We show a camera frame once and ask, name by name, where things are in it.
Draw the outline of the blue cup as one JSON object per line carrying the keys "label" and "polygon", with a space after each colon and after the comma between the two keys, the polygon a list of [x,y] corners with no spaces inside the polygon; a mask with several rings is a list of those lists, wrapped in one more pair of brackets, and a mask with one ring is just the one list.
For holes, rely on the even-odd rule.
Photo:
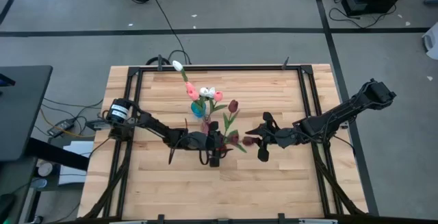
{"label": "blue cup", "polygon": [[192,102],[191,110],[195,117],[201,119],[205,116],[206,104],[205,102],[201,102],[201,103]]}

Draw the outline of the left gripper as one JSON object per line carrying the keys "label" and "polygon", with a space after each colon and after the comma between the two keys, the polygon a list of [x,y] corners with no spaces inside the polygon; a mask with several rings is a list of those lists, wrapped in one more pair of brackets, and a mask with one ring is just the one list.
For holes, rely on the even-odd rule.
{"label": "left gripper", "polygon": [[183,129],[181,138],[183,148],[199,151],[199,160],[202,165],[208,164],[212,168],[220,166],[220,159],[232,151],[232,149],[222,148],[223,143],[233,143],[233,134],[222,138],[217,121],[212,121],[208,125],[206,134],[189,132],[187,128]]}

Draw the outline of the white plastic object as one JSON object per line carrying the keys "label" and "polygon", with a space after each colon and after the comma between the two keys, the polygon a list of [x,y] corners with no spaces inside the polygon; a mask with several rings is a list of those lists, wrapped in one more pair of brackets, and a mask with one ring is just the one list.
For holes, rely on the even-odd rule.
{"label": "white plastic object", "polygon": [[426,48],[426,55],[438,60],[438,22],[422,36],[422,41]]}

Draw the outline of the black desk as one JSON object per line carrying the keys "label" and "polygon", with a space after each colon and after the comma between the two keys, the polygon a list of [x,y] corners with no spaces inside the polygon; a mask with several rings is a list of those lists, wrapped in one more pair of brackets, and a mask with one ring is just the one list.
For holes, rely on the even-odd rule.
{"label": "black desk", "polygon": [[0,66],[0,162],[25,156],[66,163],[69,152],[31,137],[53,67]]}

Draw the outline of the white tape roll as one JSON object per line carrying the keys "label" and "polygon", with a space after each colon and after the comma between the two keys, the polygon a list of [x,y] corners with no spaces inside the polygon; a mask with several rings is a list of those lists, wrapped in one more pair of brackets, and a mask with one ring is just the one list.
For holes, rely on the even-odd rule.
{"label": "white tape roll", "polygon": [[38,167],[38,175],[41,177],[46,177],[52,174],[53,172],[53,165],[50,162],[44,162],[40,164]]}

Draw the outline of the white paper stack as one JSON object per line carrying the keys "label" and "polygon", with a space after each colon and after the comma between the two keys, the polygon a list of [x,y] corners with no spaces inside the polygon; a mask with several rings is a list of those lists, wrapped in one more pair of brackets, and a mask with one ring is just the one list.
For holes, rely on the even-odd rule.
{"label": "white paper stack", "polygon": [[93,151],[91,140],[73,140],[63,150],[69,152],[66,163],[60,166],[58,186],[83,184],[86,181],[88,158]]}

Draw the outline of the grey round disc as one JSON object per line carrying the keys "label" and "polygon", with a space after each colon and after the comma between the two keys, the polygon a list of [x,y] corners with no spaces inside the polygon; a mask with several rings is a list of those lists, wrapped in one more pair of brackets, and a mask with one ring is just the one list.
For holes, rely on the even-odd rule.
{"label": "grey round disc", "polygon": [[48,184],[48,181],[45,178],[34,177],[31,179],[30,188],[42,189],[45,188]]}

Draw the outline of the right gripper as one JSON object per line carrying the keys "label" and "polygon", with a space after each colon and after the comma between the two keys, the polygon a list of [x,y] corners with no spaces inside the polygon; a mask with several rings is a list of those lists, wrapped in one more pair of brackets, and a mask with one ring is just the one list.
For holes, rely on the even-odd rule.
{"label": "right gripper", "polygon": [[305,144],[305,137],[296,128],[280,128],[269,112],[263,113],[264,123],[258,128],[245,132],[247,135],[256,135],[261,138],[253,138],[253,144],[259,147],[257,157],[262,162],[269,160],[268,145],[276,144],[285,149],[292,145]]}

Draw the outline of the grey power adapter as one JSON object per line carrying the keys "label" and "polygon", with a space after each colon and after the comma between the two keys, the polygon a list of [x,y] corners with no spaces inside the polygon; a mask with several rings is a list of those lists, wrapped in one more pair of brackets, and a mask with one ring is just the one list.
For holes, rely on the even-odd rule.
{"label": "grey power adapter", "polygon": [[110,129],[111,125],[109,125],[106,121],[97,119],[93,121],[86,121],[85,126],[93,131],[100,131],[103,129]]}

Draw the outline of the black power adapter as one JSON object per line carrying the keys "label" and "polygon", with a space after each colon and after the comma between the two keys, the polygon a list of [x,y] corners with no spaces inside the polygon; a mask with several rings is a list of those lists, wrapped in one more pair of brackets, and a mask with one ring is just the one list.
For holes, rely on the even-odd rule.
{"label": "black power adapter", "polygon": [[57,138],[65,132],[69,132],[75,126],[75,119],[65,119],[56,123],[51,129],[47,130],[47,133],[52,138]]}

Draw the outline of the white tulip green stem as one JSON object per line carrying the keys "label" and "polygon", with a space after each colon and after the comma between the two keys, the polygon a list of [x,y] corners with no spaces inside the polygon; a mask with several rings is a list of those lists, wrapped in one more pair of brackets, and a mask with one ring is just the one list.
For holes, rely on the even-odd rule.
{"label": "white tulip green stem", "polygon": [[216,89],[214,87],[211,87],[211,88],[202,87],[199,90],[199,95],[201,97],[207,97],[210,99],[214,98],[215,93],[216,93]]}
{"label": "white tulip green stem", "polygon": [[180,72],[185,84],[189,84],[189,80],[188,80],[188,77],[185,73],[185,69],[184,69],[183,65],[180,62],[173,60],[172,66],[176,71]]}

